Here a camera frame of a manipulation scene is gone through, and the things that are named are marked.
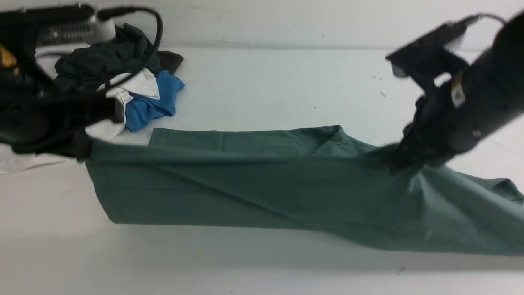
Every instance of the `pile of clothes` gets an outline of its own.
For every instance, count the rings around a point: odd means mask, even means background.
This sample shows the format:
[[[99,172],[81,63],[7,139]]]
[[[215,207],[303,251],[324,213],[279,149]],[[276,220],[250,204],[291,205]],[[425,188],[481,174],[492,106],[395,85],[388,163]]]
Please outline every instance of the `pile of clothes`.
[[[150,56],[152,47],[140,29],[124,24],[116,28],[112,42],[78,48],[62,56],[54,65],[54,82],[66,93],[103,89],[129,75]],[[174,115],[174,101],[184,83],[173,74],[182,61],[178,54],[160,51],[140,74],[108,92],[125,104],[127,129],[136,132],[154,119]]]
[[[96,91],[115,84],[133,71],[152,50],[144,33],[129,24],[116,28],[116,38],[110,43],[75,44],[37,48],[35,57],[40,67],[66,93]],[[50,52],[67,52],[58,58]],[[108,91],[125,105],[125,122],[104,120],[86,128],[98,139],[110,140],[125,128],[136,132],[152,120],[173,116],[174,101],[184,83],[173,74],[183,57],[159,51],[147,67],[120,87]],[[0,145],[0,174],[23,171],[33,166],[64,162],[67,158],[55,155],[15,155],[7,145]]]

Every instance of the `white tabletop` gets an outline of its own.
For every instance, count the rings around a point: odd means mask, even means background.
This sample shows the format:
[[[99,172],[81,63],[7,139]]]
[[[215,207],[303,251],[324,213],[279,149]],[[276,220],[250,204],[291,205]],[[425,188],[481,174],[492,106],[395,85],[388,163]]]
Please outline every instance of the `white tabletop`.
[[[421,94],[392,77],[385,51],[171,50],[185,57],[177,114],[116,142],[147,144],[159,127],[339,124],[382,145],[401,138]],[[516,121],[450,165],[524,189],[523,129]],[[524,279],[521,258],[385,252],[310,231],[114,225],[75,162],[1,176],[0,188],[0,294],[520,294]]]

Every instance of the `green shirt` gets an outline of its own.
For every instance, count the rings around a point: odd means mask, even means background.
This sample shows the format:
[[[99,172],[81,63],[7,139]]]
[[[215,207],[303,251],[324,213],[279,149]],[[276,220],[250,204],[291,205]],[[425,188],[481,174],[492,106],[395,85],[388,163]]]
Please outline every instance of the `green shirt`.
[[[115,223],[312,229],[387,250],[524,255],[524,197],[510,180],[445,166],[391,175],[392,148],[340,126],[155,129],[148,147],[95,142],[87,167]]]

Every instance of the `blue cloth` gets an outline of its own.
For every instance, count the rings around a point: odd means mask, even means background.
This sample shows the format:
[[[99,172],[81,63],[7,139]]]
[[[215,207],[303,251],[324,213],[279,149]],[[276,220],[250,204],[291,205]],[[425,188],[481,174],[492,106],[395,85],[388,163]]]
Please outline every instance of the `blue cloth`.
[[[167,71],[162,71],[157,75],[157,85],[160,99],[130,93],[133,99],[126,105],[126,127],[130,132],[137,132],[164,115],[174,115],[174,101],[178,91],[184,88],[184,83]]]

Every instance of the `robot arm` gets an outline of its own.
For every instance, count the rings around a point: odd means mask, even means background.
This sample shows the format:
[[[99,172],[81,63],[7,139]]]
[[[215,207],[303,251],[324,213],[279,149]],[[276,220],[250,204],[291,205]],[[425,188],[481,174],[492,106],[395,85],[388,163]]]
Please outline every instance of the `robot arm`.
[[[66,94],[36,64],[37,46],[109,41],[115,37],[111,17],[136,11],[156,17],[157,36],[149,58],[117,84],[103,91]],[[89,157],[92,139],[85,127],[104,119],[123,122],[123,106],[106,93],[145,68],[160,45],[159,32],[161,17],[147,7],[96,10],[75,4],[0,13],[0,143],[20,154]]]
[[[524,111],[524,12],[471,65],[444,48],[481,17],[446,23],[387,56],[396,76],[410,76],[424,90],[413,122],[388,157],[392,173],[441,165]],[[434,79],[446,72],[452,78],[436,87]]]

